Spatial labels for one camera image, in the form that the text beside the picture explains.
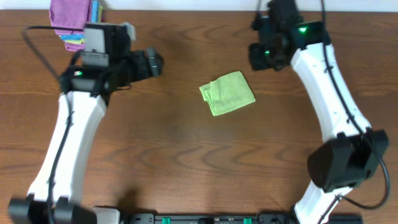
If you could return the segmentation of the green microfiber cloth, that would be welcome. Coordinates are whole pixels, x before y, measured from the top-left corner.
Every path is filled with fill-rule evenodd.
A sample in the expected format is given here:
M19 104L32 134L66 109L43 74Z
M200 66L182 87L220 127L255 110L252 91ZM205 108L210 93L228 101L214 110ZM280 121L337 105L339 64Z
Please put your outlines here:
M203 101L213 116L242 108L256 101L244 75L240 71L223 75L199 87Z

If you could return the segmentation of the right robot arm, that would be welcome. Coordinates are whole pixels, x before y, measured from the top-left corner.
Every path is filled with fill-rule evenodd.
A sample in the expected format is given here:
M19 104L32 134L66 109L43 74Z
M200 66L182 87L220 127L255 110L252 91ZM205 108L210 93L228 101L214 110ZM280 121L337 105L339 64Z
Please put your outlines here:
M373 130L346 86L326 30L325 20L307 22L294 0L271 0L267 14L256 12L252 28L259 40L249 46L253 70L291 67L316 112L323 143L307 160L310 183L285 215L285 223L361 223L358 215L334 215L348 194L381 168L385 189L378 209L391 192L383 155L389 140Z

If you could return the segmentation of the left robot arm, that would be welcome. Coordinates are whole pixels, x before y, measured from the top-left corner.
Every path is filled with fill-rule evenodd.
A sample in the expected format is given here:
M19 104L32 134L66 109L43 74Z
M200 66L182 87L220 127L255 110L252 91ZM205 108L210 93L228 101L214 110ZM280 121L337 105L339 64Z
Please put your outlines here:
M116 208L81 205L87 160L112 93L158 77L163 58L152 47L131 50L134 26L86 23L85 46L57 77L58 115L44 163L25 198L12 198L14 223L122 223Z

